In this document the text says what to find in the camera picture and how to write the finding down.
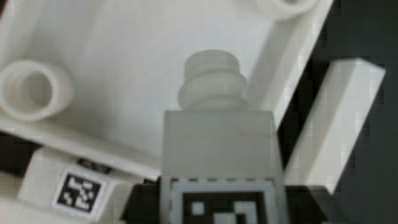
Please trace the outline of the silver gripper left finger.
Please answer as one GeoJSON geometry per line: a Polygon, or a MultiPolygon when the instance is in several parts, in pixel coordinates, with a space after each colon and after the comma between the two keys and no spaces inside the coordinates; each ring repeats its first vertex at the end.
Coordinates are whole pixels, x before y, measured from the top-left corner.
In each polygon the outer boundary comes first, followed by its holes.
{"type": "Polygon", "coordinates": [[[159,187],[154,182],[132,186],[120,220],[124,224],[159,224],[159,187]]]}

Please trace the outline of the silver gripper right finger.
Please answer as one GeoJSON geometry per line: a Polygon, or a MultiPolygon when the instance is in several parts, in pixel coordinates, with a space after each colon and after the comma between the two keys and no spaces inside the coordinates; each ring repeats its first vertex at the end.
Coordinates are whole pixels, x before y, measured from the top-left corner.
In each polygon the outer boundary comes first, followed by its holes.
{"type": "Polygon", "coordinates": [[[285,187],[291,224],[349,224],[349,219],[323,186],[285,187]]]}

